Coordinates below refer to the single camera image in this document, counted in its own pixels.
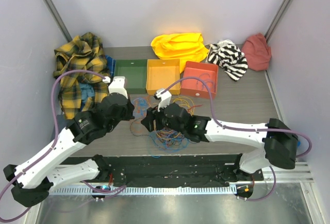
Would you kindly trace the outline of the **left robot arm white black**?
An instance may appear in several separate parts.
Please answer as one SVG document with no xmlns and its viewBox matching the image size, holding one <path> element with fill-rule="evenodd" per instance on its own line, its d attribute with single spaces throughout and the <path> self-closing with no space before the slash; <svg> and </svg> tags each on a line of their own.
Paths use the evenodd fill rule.
<svg viewBox="0 0 330 224">
<path fill-rule="evenodd" d="M 9 164 L 4 168 L 11 182 L 14 200 L 29 208 L 48 197 L 50 192 L 84 180 L 105 182 L 111 167 L 101 155 L 76 165 L 58 168 L 64 160 L 104 137 L 121 121 L 133 119 L 134 105 L 129 96 L 111 93 L 91 111 L 79 112 L 34 157 L 21 165 Z"/>
</svg>

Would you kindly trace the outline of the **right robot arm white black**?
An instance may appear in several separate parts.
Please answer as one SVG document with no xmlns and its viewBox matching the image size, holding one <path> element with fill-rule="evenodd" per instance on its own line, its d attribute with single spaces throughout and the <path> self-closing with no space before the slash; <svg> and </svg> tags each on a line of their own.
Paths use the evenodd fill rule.
<svg viewBox="0 0 330 224">
<path fill-rule="evenodd" d="M 253 147 L 253 151 L 239 154 L 232 167 L 219 172 L 225 182 L 245 180 L 268 166 L 287 170 L 295 168 L 298 137 L 275 118 L 260 124 L 222 122 L 192 115 L 173 103 L 165 108 L 148 108 L 141 124 L 149 132 L 164 128 L 177 131 L 196 143 L 231 142 Z"/>
</svg>

